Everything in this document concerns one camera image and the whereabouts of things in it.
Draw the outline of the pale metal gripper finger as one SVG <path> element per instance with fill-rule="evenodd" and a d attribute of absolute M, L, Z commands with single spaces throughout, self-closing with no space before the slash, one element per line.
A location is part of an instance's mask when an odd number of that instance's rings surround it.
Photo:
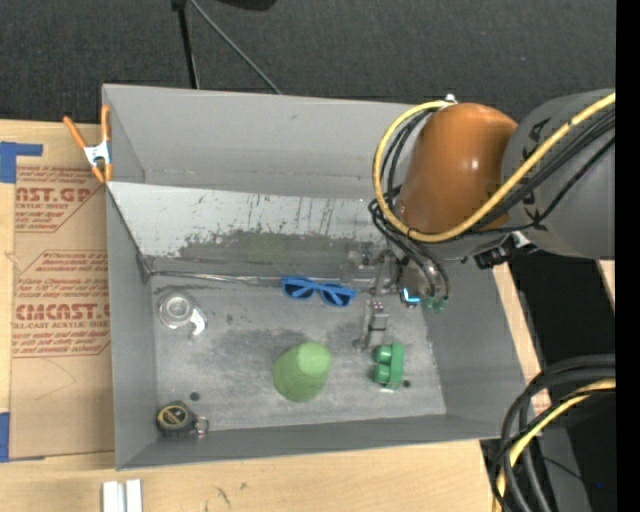
<path fill-rule="evenodd" d="M 379 299 L 367 301 L 362 332 L 352 345 L 356 350 L 368 350 L 380 345 L 385 337 L 389 315 Z"/>
<path fill-rule="evenodd" d="M 374 276 L 367 290 L 370 295 L 389 295 L 396 291 L 398 280 L 397 259 L 391 249 L 380 251 L 370 260 Z"/>

